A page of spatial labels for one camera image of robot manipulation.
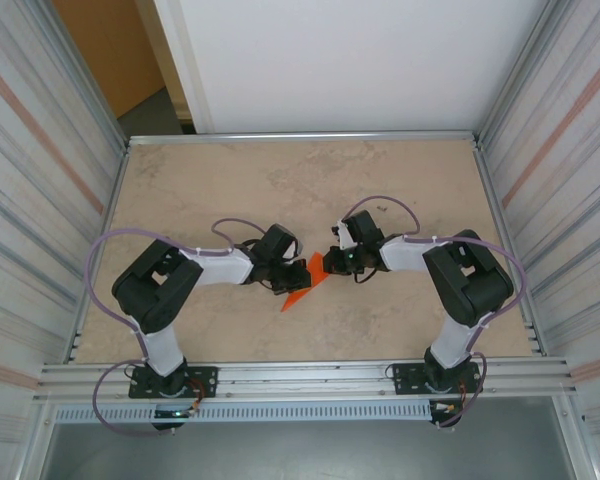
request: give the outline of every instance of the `wire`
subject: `wire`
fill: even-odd
[[[189,409],[190,411],[193,410],[195,412],[198,410],[198,407],[200,407],[202,399],[206,396],[204,384],[197,378],[190,378],[187,381],[187,384],[191,387],[193,392],[196,391],[196,388],[198,389],[198,398],[196,398],[195,402],[191,404],[191,408]]]
[[[355,212],[361,205],[367,203],[369,200],[387,200],[389,202],[393,202],[393,203],[400,205],[402,208],[404,208],[407,211],[407,213],[409,213],[409,215],[411,215],[411,218],[413,218],[413,221],[416,224],[415,230],[413,230],[412,232],[405,232],[404,234],[405,235],[416,235],[416,234],[420,233],[420,220],[418,220],[418,217],[413,212],[413,210],[411,210],[411,208],[409,208],[406,203],[398,200],[397,198],[389,197],[388,195],[371,195],[369,197],[363,198],[358,203],[356,203],[353,207],[351,207],[349,209],[349,211],[344,214],[344,217],[342,217],[342,219],[344,220],[346,218],[349,218],[349,216],[353,212]]]
[[[494,245],[493,243],[485,242],[484,240],[478,240],[477,238],[471,237],[433,237],[433,238],[409,238],[403,237],[404,241],[407,243],[417,243],[417,244],[427,244],[427,243],[445,243],[445,242],[464,242],[464,243],[472,243],[474,245],[478,245],[481,247],[488,248],[493,250],[496,253],[499,253],[503,257],[506,257],[516,270],[518,271],[518,276],[520,277],[520,287],[518,288],[518,294],[515,296],[513,300],[511,300],[507,305],[502,307],[500,310],[493,312],[491,315],[485,317],[479,324],[479,328],[476,329],[473,337],[469,340],[469,344],[467,345],[467,351],[471,351],[473,346],[475,345],[478,337],[482,334],[482,331],[486,328],[486,326],[491,323],[493,320],[498,318],[500,315],[507,313],[509,310],[513,309],[516,305],[518,305],[527,291],[527,274],[524,272],[524,267],[522,263],[514,257],[511,253],[507,252],[504,248],[499,247],[498,245]]]
[[[249,240],[245,240],[240,244],[242,247],[250,247],[251,245],[257,243],[259,240],[257,238],[250,238]]]
[[[94,305],[96,307],[98,307],[102,312],[104,312],[105,314],[107,314],[108,316],[113,318],[114,320],[117,320],[118,322],[122,323],[123,325],[129,327],[133,331],[134,335],[136,336],[136,339],[138,340],[138,344],[140,345],[140,350],[142,351],[142,356],[143,356],[143,358],[140,360],[125,360],[124,362],[117,363],[117,364],[113,365],[112,367],[108,368],[107,370],[105,370],[105,372],[102,374],[102,376],[98,379],[98,381],[96,382],[96,386],[93,389],[93,396],[92,396],[91,404],[93,406],[93,411],[96,415],[96,418],[100,421],[100,423],[102,423],[105,427],[107,427],[112,432],[119,433],[121,435],[131,435],[131,436],[138,436],[138,437],[153,437],[156,435],[162,435],[164,433],[167,433],[168,431],[165,430],[162,432],[137,432],[134,430],[119,428],[119,427],[111,425],[109,422],[107,422],[104,419],[104,417],[100,414],[100,411],[98,410],[98,405],[97,405],[98,391],[100,389],[100,386],[102,385],[102,382],[106,378],[106,376],[109,375],[113,370],[115,370],[116,368],[118,368],[122,365],[126,364],[128,367],[129,365],[142,365],[145,362],[148,362],[149,361],[149,352],[148,352],[147,346],[142,338],[142,333],[140,332],[140,330],[138,328],[138,324],[124,318],[121,315],[118,315],[116,312],[114,312],[113,310],[108,308],[104,303],[102,303],[102,301],[100,301],[100,299],[96,295],[96,292],[93,289],[93,284],[91,281],[91,263],[93,262],[93,257],[95,256],[95,253],[98,251],[98,248],[100,247],[101,244],[103,244],[105,241],[107,241],[108,239],[110,239],[112,237],[117,237],[119,235],[141,235],[144,237],[152,238],[154,240],[160,240],[168,245],[171,245],[172,247],[175,247],[179,250],[183,250],[192,255],[200,255],[200,256],[207,256],[207,257],[223,257],[223,256],[227,256],[227,255],[231,254],[231,252],[233,252],[233,249],[235,247],[235,244],[233,243],[233,240],[231,239],[231,237],[229,237],[227,234],[220,232],[219,230],[216,229],[216,227],[218,225],[220,225],[221,223],[225,223],[225,222],[243,223],[245,225],[249,225],[249,226],[255,228],[256,230],[260,231],[263,234],[265,233],[265,231],[261,227],[259,227],[255,223],[252,223],[248,220],[243,220],[240,218],[221,218],[220,220],[217,220],[216,222],[214,222],[213,225],[211,225],[211,231],[213,233],[215,233],[216,235],[224,238],[229,243],[229,248],[227,248],[226,250],[203,250],[203,249],[198,249],[198,248],[187,247],[187,246],[181,244],[180,242],[170,239],[169,237],[167,237],[165,235],[161,235],[156,232],[151,232],[149,230],[144,230],[142,228],[122,228],[122,229],[118,229],[118,230],[111,230],[111,231],[106,232],[105,234],[101,235],[100,237],[98,237],[93,242],[91,247],[89,248],[89,252],[87,253],[87,257],[84,261],[84,267],[83,267],[83,270],[84,270],[83,279],[84,279],[85,287],[87,289],[87,294],[89,295],[89,298],[94,303]]]
[[[387,368],[384,369],[384,376],[385,378],[388,378],[389,380],[395,380],[395,377],[390,377],[389,375],[387,375],[387,372],[389,371],[389,369],[393,367],[393,363],[391,365],[387,365]]]
[[[374,268],[373,271],[367,275],[366,277],[364,277],[362,280],[358,281],[358,274],[354,273],[353,274],[353,281],[356,282],[358,285],[362,285],[365,282],[368,282],[369,280],[371,280],[371,278],[376,274],[376,272],[378,271],[377,268]]]
[[[133,366],[133,365],[127,365],[126,367],[124,367],[124,371],[123,371],[123,373],[124,373],[124,376],[125,376],[125,377],[127,377],[129,380],[133,380],[133,377],[131,376],[131,375],[133,375],[133,374],[129,375],[129,374],[127,373],[127,368],[129,368],[129,367],[132,367],[132,366]]]
[[[248,225],[256,230],[258,230],[261,234],[265,234],[267,232],[264,231],[264,228],[262,228],[261,226],[250,222],[249,220],[244,220],[242,218],[235,218],[235,217],[227,217],[227,218],[221,218],[220,220],[216,220],[215,222],[213,222],[213,225],[211,225],[211,231],[213,233],[215,233],[216,235],[221,236],[222,238],[224,238],[227,242],[229,242],[230,245],[233,245],[233,240],[231,240],[231,237],[229,237],[227,234],[219,231],[216,227],[222,223],[227,223],[227,222],[234,222],[234,223],[242,223],[243,225]]]
[[[117,427],[115,425],[110,424],[109,422],[107,422],[105,420],[105,418],[102,416],[102,414],[100,413],[100,410],[98,410],[98,391],[100,390],[100,387],[102,386],[102,382],[104,382],[104,379],[107,377],[107,375],[109,375],[111,372],[113,372],[116,368],[121,367],[122,365],[142,365],[144,362],[142,360],[124,360],[123,362],[118,362],[115,365],[112,365],[111,367],[107,368],[104,373],[100,376],[100,378],[98,379],[98,381],[96,382],[96,386],[93,389],[93,395],[91,396],[91,406],[93,407],[93,413],[95,413],[96,418],[100,421],[100,423],[102,425],[104,425],[105,427],[107,427],[109,430],[111,430],[114,433],[117,433],[119,435],[127,435],[129,437],[158,437],[161,435],[164,435],[166,433],[169,433],[169,430],[163,430],[163,431],[155,431],[155,432],[143,432],[143,431],[139,431],[139,430],[131,430],[128,428],[120,428]]]
[[[456,420],[459,420],[460,417],[462,417],[473,407],[476,400],[478,399],[478,395],[480,395],[480,392],[482,391],[482,387],[484,386],[484,380],[485,378],[487,378],[487,357],[485,357],[484,354],[481,352],[472,352],[471,356],[480,357],[482,359],[482,376],[480,377],[480,381],[478,382],[476,392],[471,396],[467,404],[464,407],[462,407],[462,410],[456,413],[453,417],[449,418],[448,420],[445,420],[442,423],[436,423],[439,428],[444,428],[448,425],[455,423]]]
[[[460,390],[460,403],[464,407],[464,402],[467,399],[467,386],[464,383],[464,380],[460,380],[458,384],[458,390]]]
[[[267,290],[273,290],[273,287],[270,285],[267,285],[266,283],[264,283],[264,281],[260,280],[258,282],[260,285],[262,285],[264,288],[266,288]]]

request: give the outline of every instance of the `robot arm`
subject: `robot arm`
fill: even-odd
[[[491,252],[466,242],[415,244],[405,242],[401,234],[385,237],[366,210],[339,221],[333,232],[340,245],[325,255],[325,272],[353,274],[356,279],[366,268],[373,269],[372,274],[429,272],[446,318],[442,331],[425,352],[427,377],[436,390],[456,383],[470,361],[468,350],[481,320],[500,309],[513,294],[511,279]],[[480,239],[472,230],[457,236]]]
[[[138,325],[148,365],[163,377],[166,395],[181,388],[186,360],[178,347],[173,321],[187,297],[204,285],[268,282],[274,294],[311,286],[305,260],[294,260],[301,245],[280,225],[259,240],[226,250],[179,250],[154,241],[115,281],[112,293],[122,311]]]

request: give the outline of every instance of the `corrugated metal panel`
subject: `corrugated metal panel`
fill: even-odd
[[[509,108],[483,132],[549,353],[600,447],[600,0],[574,1]]]
[[[0,478],[62,361],[124,139],[41,3],[0,2]]]

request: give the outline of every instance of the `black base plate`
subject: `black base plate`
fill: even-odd
[[[216,387],[218,386],[218,367],[196,367],[189,365],[186,367],[188,378],[195,378],[204,385],[204,397],[213,398],[216,396]],[[191,386],[185,385],[178,394],[166,396],[160,393],[159,382],[161,377],[149,367],[136,367],[131,374],[131,384],[129,386],[129,398],[198,398],[198,392]]]
[[[435,390],[429,384],[424,366],[424,363],[394,363],[391,366],[396,395],[459,394],[461,380],[465,384],[467,393],[475,393],[478,388],[480,371],[476,363],[469,363],[460,374],[458,381],[442,391]]]

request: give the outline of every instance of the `orange object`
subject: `orange object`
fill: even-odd
[[[297,292],[290,293],[287,297],[287,301],[284,302],[284,305],[282,306],[282,312],[291,308],[294,303],[304,297],[311,291],[312,288],[316,287],[329,276],[328,273],[322,270],[322,258],[323,255],[318,252],[313,254],[311,260],[309,260],[309,265],[307,265],[307,270],[309,270],[309,273],[311,274],[311,286],[309,288],[305,288],[304,290],[298,290]]]

